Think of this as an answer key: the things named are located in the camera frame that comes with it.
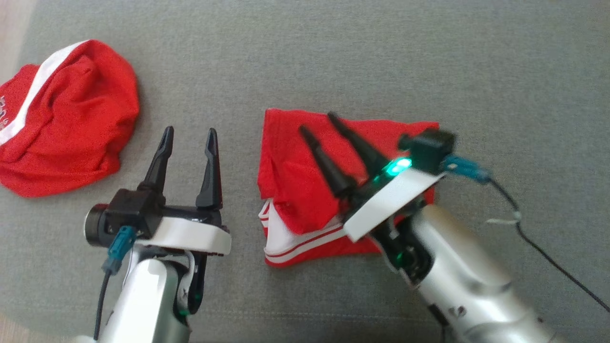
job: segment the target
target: red garment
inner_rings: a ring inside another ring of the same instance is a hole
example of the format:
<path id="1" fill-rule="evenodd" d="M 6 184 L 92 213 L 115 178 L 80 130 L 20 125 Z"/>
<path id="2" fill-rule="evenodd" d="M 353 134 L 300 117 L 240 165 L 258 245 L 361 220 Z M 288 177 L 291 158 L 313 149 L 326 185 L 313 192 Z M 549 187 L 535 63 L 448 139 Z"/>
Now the red garment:
<path id="1" fill-rule="evenodd" d="M 417 135 L 426 128 L 439 127 L 435 122 L 346 122 L 390 159 L 400 154 L 397 150 L 400 135 Z M 263 126 L 258 185 L 262 199 L 273 199 L 271 204 L 268 202 L 265 206 L 271 206 L 274 210 L 277 216 L 274 218 L 274 225 L 281 228 L 276 227 L 273 231 L 281 237 L 272 237 L 272 230 L 269 229 L 272 227 L 271 219 L 263 208 L 259 217 L 268 238 L 265 248 L 267 262 L 275 266 L 285 266 L 305 259 L 377 251 L 369 240 L 354 244 L 339 233 L 335 234 L 337 238 L 332 241 L 327 237 L 334 233 L 329 230 L 334 229 L 332 224 L 339 211 L 339 202 L 326 185 L 311 152 L 298 132 L 302 124 L 306 124 L 318 137 L 326 153 L 345 173 L 354 176 L 359 182 L 367 178 L 364 165 L 356 152 L 348 141 L 335 131 L 325 115 L 303 110 L 268 109 Z M 431 203 L 433 199 L 434 194 L 430 190 L 426 193 L 426 200 Z M 294 254 L 296 248 L 304 250 L 303 245 L 310 245 L 311 248 Z"/>
<path id="2" fill-rule="evenodd" d="M 77 189 L 115 173 L 138 116 L 136 77 L 87 40 L 26 65 L 0 86 L 0 182 L 22 197 Z"/>

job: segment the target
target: gray cushion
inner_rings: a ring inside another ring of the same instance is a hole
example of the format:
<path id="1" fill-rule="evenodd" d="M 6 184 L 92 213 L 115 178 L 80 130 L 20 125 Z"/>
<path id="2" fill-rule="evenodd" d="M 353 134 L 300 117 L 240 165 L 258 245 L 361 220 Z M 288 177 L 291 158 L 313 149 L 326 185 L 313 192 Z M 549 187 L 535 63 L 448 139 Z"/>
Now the gray cushion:
<path id="1" fill-rule="evenodd" d="M 213 126 L 234 245 L 210 259 L 193 341 L 437 342 L 437 324 L 379 257 L 265 265 L 256 174 L 268 107 L 440 121 L 518 199 L 525 231 L 610 301 L 602 10 L 579 0 L 40 1 L 21 62 L 102 40 L 138 74 L 142 113 L 116 175 L 34 200 L 0 189 L 0 309 L 35 330 L 91 334 L 106 252 L 86 244 L 84 215 L 138 184 L 166 125 L 176 139 L 165 193 L 192 204 Z M 511 227 L 483 224 L 509 215 L 492 189 L 457 177 L 439 188 L 551 325 L 574 342 L 608 337 L 608 313 Z M 119 290 L 114 278 L 108 309 Z"/>

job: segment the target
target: glowing green light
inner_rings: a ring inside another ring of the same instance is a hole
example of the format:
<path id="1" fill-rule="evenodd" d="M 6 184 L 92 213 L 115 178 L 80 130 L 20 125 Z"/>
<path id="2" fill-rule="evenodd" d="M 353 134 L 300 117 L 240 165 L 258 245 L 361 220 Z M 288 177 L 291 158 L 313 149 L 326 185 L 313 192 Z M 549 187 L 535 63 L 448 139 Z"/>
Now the glowing green light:
<path id="1" fill-rule="evenodd" d="M 390 176 L 396 176 L 402 173 L 405 169 L 411 166 L 411 160 L 402 158 L 397 159 L 386 167 L 386 173 Z"/>

